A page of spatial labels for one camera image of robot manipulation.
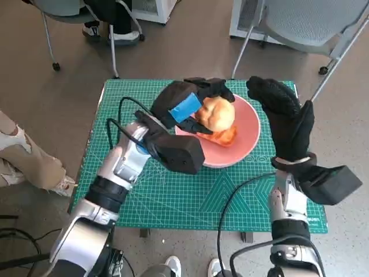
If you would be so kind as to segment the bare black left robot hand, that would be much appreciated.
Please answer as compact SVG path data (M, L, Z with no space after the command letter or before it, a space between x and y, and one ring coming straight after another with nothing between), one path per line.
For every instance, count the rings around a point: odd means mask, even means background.
M220 96L230 103L234 102L235 97L225 83L226 80L221 78L175 80L162 90L150 111L167 129L178 126L187 133L212 134L191 115L202 107L205 98Z

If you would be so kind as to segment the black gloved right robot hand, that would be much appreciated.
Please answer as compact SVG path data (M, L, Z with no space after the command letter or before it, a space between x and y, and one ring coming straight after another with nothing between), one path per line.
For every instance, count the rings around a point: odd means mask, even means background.
M276 156L288 162L308 157L315 120L312 101L301 105L293 90L271 78L252 76L246 86L269 120Z

